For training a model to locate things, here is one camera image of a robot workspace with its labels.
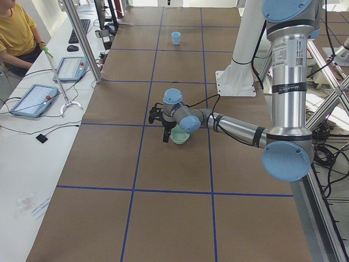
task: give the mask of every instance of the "computer mouse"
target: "computer mouse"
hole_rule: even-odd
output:
[[[75,51],[78,51],[79,50],[79,47],[76,46],[76,45],[68,45],[67,47],[67,51],[68,52],[75,52]]]

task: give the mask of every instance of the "blue tablet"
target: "blue tablet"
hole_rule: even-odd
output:
[[[58,65],[57,74],[61,82],[76,82],[86,72],[87,60],[85,57],[63,57]]]
[[[54,86],[33,85],[10,110],[17,116],[38,117],[49,107],[58,94]]]

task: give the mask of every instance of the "black keyboard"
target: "black keyboard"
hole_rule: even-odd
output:
[[[83,31],[85,32],[85,34],[87,34],[90,19],[80,19],[80,22],[81,22]],[[76,36],[74,30],[71,30],[71,35],[70,35],[68,43],[69,44],[77,44],[78,42],[79,42],[79,40],[77,39],[77,36]]]

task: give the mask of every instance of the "blue cup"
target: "blue cup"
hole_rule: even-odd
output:
[[[180,43],[180,33],[179,32],[172,32],[172,43],[174,45],[179,45]]]

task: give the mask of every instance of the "flexible stand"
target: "flexible stand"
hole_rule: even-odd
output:
[[[60,81],[60,79],[58,77],[57,71],[56,71],[55,67],[52,64],[51,58],[53,58],[53,56],[49,53],[49,49],[44,46],[43,47],[43,51],[45,52],[45,55],[47,56],[47,59],[49,60],[50,66],[52,68],[53,73],[56,76],[58,85],[59,85],[59,87],[61,89],[61,92],[62,92],[64,100],[65,100],[65,104],[62,105],[62,107],[61,107],[61,116],[62,117],[64,116],[64,112],[65,112],[66,108],[70,107],[71,105],[77,105],[78,107],[80,107],[83,110],[83,108],[82,108],[82,106],[81,106],[81,104],[79,102],[69,100],[67,94],[65,93],[65,90],[64,90],[64,88],[62,86],[62,83],[61,83],[61,81]]]

